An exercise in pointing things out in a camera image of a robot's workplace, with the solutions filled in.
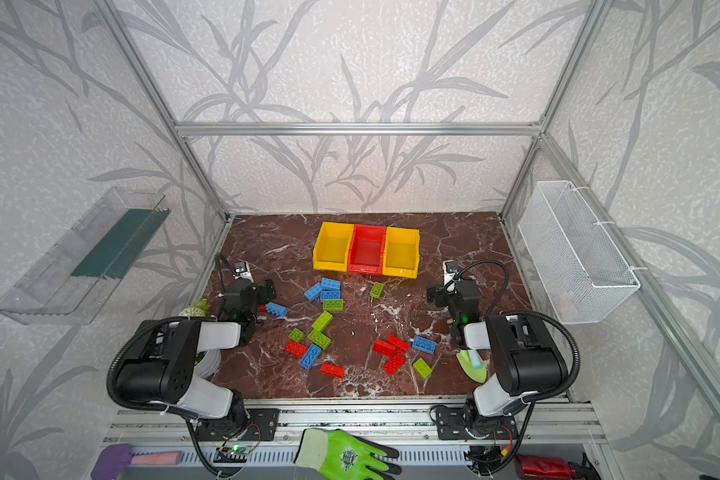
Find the small green lego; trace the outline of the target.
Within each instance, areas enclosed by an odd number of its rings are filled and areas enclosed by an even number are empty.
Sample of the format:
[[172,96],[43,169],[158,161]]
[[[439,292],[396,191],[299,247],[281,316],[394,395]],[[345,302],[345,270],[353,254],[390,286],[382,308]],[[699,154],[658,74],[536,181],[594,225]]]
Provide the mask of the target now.
[[304,332],[298,328],[294,328],[289,334],[289,339],[295,343],[301,343],[304,337]]

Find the green lego long diagonal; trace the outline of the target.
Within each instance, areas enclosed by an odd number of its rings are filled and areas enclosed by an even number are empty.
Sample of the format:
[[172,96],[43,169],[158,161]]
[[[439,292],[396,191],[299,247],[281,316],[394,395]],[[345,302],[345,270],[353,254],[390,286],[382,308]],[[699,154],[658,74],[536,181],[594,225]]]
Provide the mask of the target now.
[[317,332],[323,332],[333,320],[333,315],[328,311],[323,311],[317,320],[312,324],[312,329]]

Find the small green lego brick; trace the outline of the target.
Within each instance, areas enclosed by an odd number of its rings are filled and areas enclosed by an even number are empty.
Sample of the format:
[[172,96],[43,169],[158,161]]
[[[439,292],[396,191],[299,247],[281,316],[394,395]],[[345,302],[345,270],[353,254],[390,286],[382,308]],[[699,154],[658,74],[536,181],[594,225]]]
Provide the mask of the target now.
[[379,282],[375,282],[371,288],[370,296],[375,299],[379,299],[383,293],[384,285]]

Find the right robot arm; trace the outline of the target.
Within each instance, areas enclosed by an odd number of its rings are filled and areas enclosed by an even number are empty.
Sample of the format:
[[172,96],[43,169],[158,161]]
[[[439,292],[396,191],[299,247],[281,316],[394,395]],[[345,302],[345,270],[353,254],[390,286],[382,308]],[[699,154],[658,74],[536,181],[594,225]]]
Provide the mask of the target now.
[[516,433],[515,415],[538,401],[567,391],[581,369],[581,354],[571,332],[535,311],[505,311],[481,316],[473,280],[452,279],[427,288],[427,301],[451,315],[451,333],[472,357],[490,353],[492,374],[460,408],[436,406],[441,440],[485,439]]

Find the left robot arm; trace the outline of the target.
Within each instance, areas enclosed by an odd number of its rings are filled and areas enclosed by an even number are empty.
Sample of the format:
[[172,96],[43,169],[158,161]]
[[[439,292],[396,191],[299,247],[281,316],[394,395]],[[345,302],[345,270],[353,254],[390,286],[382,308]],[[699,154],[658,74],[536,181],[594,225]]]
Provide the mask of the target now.
[[165,411],[232,435],[244,430],[250,417],[242,395],[201,377],[195,361],[200,353],[247,345],[259,307],[277,293],[270,279],[256,285],[237,278],[221,297],[217,319],[184,315],[142,322],[109,367],[110,398],[127,409]]

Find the green toy trowel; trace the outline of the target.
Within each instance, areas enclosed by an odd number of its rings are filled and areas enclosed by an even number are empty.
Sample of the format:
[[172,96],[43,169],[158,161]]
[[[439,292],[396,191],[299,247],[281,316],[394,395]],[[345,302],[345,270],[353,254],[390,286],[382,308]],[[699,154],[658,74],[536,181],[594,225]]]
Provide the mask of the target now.
[[472,381],[483,384],[487,380],[487,369],[477,350],[461,350],[457,354],[457,360]]

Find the blue lego diagonal brick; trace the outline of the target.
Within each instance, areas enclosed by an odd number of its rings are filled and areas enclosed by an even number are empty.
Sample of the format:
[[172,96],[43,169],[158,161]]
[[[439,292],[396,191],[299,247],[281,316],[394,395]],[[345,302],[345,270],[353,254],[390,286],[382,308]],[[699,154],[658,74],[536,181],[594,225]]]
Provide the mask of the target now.
[[320,297],[322,290],[323,290],[322,284],[317,283],[317,284],[313,285],[312,287],[310,287],[309,289],[307,289],[304,292],[304,295],[308,301],[314,301]]

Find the red lego left brick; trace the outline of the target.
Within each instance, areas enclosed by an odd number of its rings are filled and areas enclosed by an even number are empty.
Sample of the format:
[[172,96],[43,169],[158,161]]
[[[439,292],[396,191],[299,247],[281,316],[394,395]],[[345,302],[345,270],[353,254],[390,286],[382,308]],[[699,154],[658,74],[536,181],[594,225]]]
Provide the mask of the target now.
[[289,340],[285,346],[285,351],[299,359],[303,358],[308,352],[308,347],[297,343],[293,340]]

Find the red lego brick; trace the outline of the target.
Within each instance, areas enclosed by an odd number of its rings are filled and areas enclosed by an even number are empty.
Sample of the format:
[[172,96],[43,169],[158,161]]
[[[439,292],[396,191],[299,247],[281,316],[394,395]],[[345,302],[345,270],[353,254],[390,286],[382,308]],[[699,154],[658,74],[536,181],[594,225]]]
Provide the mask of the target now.
[[308,352],[308,347],[297,343],[293,340],[289,340],[285,346],[285,351],[299,359],[303,358]]
[[343,379],[345,376],[344,367],[338,366],[330,362],[324,362],[320,367],[320,371],[323,375],[336,379]]

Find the red lego cluster top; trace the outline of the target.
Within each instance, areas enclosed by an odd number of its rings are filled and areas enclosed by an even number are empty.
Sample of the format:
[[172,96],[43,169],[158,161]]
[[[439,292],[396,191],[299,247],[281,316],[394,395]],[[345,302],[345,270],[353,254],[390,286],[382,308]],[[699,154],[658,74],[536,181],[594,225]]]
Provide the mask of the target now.
[[400,352],[402,354],[406,354],[409,350],[408,343],[394,335],[389,335],[387,338],[387,341],[391,345],[393,345],[398,352]]

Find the red lego cluster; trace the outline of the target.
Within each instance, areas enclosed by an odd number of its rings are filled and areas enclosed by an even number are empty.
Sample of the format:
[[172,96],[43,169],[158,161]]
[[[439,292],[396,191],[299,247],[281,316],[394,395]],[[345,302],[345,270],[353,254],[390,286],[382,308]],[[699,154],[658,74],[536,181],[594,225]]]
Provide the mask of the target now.
[[394,335],[389,335],[387,338],[387,341],[391,345],[393,345],[398,352],[400,352],[402,354],[406,354],[409,350],[408,343]]
[[388,376],[393,376],[396,372],[398,372],[403,367],[403,365],[405,363],[406,363],[406,356],[400,352],[397,352],[395,355],[391,356],[386,361],[386,363],[383,366],[383,370]]
[[397,353],[397,349],[393,344],[381,339],[374,342],[372,351],[385,357],[393,357]]

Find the right yellow bin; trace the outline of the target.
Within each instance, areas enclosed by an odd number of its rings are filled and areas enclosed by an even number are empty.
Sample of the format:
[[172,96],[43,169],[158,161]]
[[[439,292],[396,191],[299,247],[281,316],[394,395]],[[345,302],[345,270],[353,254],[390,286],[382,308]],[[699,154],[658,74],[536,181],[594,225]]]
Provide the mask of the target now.
[[420,264],[420,232],[416,229],[388,227],[382,274],[416,279]]

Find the yellow bin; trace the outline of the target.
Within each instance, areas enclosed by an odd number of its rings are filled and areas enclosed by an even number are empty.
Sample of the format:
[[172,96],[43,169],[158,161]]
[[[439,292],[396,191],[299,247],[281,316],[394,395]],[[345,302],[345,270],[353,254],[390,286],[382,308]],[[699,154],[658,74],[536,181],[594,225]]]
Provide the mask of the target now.
[[323,222],[313,249],[314,269],[346,272],[353,234],[353,224]]
[[416,279],[420,264],[420,232],[416,229],[388,227],[382,274]]

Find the blue lego upturned brick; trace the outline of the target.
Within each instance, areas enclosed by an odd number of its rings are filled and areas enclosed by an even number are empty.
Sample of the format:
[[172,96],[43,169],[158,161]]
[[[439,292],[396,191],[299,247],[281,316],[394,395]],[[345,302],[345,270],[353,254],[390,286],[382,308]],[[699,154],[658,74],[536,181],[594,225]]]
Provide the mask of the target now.
[[341,299],[341,291],[340,290],[323,290],[320,295],[321,301],[340,300],[340,299]]

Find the blue lego top brick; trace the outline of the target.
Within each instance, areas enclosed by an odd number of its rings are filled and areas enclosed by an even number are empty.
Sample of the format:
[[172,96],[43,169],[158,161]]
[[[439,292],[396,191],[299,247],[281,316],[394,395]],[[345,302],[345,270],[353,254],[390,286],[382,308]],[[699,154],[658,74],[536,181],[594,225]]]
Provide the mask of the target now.
[[321,289],[324,291],[340,291],[341,290],[341,282],[338,280],[330,279],[330,278],[322,278],[320,285],[321,285]]

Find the red lego cluster bottom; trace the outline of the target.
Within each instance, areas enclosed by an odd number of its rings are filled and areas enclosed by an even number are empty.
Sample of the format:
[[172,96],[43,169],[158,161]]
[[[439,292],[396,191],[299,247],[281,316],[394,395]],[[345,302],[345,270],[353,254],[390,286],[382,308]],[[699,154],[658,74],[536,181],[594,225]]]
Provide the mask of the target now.
[[405,363],[406,363],[406,356],[400,352],[397,352],[395,355],[391,356],[386,361],[386,363],[383,366],[383,370],[388,376],[393,376],[396,372],[398,372],[403,367],[403,365]]

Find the red lego cluster left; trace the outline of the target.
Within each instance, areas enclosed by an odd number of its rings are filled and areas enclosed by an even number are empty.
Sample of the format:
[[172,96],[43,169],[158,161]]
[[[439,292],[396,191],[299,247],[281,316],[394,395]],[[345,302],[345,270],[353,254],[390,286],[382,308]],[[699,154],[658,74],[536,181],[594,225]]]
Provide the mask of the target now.
[[374,342],[372,351],[385,357],[393,357],[397,353],[397,349],[393,344],[381,339]]

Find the left yellow bin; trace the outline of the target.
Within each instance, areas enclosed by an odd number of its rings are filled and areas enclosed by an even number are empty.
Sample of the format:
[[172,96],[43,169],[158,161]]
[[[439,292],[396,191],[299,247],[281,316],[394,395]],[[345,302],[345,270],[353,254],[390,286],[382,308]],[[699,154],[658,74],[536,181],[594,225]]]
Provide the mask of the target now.
[[346,272],[353,234],[353,224],[323,222],[313,249],[314,269]]

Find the red middle bin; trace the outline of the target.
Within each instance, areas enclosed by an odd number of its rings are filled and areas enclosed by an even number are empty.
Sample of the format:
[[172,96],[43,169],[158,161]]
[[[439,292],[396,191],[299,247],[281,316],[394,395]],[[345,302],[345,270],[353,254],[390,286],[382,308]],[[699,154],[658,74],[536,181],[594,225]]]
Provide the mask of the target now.
[[357,224],[351,240],[347,271],[381,275],[387,228]]

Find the red lego bottom brick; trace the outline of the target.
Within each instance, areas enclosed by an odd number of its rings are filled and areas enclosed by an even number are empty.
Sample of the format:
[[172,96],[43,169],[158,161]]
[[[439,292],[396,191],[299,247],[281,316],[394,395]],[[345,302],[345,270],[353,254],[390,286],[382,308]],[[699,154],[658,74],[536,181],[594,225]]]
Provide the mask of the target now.
[[330,362],[324,362],[320,367],[320,371],[323,375],[336,379],[343,379],[345,376],[344,367],[338,366]]

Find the red metallic tool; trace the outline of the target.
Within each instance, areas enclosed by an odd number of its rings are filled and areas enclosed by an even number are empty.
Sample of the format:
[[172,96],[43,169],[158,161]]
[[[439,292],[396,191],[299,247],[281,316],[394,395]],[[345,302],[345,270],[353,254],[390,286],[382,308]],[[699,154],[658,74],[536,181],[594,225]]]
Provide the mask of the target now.
[[555,457],[517,455],[514,458],[516,474],[520,479],[530,480],[600,480],[601,476],[583,454],[580,463],[568,462]]

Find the green work glove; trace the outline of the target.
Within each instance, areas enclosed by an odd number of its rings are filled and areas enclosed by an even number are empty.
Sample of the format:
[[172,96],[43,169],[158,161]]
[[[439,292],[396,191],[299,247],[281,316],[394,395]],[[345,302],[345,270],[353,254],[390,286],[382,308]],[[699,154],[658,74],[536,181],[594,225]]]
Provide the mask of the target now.
[[294,464],[312,469],[326,479],[395,479],[402,468],[396,460],[398,450],[343,430],[309,428],[303,431]]

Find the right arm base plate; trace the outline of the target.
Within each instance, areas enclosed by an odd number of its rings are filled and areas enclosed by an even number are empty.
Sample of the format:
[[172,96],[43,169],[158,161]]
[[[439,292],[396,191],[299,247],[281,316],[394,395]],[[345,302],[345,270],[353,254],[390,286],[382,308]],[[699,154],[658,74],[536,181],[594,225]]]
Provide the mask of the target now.
[[439,440],[513,442],[518,434],[512,416],[485,417],[467,405],[435,405],[430,409],[430,418],[437,428]]

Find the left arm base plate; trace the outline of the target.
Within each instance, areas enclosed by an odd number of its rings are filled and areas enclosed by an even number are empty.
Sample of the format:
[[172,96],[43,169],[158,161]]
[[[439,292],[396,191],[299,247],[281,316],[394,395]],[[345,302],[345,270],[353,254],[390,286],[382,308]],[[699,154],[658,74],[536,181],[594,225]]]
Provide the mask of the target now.
[[230,418],[202,420],[194,435],[200,442],[238,440],[270,442],[275,437],[280,410],[276,408],[248,409],[239,420]]

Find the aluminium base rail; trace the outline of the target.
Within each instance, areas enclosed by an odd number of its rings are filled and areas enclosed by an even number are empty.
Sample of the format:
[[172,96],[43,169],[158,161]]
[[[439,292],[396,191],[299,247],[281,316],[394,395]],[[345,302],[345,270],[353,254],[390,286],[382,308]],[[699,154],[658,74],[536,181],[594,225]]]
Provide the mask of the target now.
[[[252,418],[264,409],[278,411],[261,431],[273,432],[270,446],[296,443],[308,427],[342,429],[369,440],[395,444],[422,445],[438,440],[434,407],[460,408],[465,397],[378,397],[253,399],[245,402]],[[535,407],[526,435],[526,444],[606,444],[605,432],[589,403],[572,403],[565,397],[543,401]],[[102,444],[128,443],[132,446],[187,446],[188,429],[183,420],[157,412],[120,410]]]

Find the clear acrylic wall shelf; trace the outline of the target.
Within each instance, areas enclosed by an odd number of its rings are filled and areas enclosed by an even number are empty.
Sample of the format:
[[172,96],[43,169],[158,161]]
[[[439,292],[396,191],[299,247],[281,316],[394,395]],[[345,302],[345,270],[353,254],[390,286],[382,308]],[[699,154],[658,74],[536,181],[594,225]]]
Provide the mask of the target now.
[[165,196],[110,188],[0,298],[23,325],[87,325],[170,214]]

